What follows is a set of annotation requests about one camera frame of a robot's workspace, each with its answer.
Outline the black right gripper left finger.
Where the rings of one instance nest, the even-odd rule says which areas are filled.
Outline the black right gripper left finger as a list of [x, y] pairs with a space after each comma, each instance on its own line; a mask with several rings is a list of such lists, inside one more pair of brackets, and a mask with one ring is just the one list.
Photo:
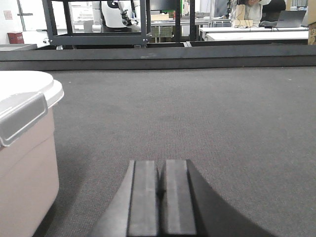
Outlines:
[[90, 236], [157, 237], [157, 178], [154, 161], [132, 160], [117, 193]]

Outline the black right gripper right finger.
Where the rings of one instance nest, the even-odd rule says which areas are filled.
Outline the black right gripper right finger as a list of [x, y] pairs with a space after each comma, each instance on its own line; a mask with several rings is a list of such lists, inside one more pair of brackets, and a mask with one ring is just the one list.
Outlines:
[[190, 160], [167, 160], [160, 183], [164, 237], [273, 236], [228, 204]]

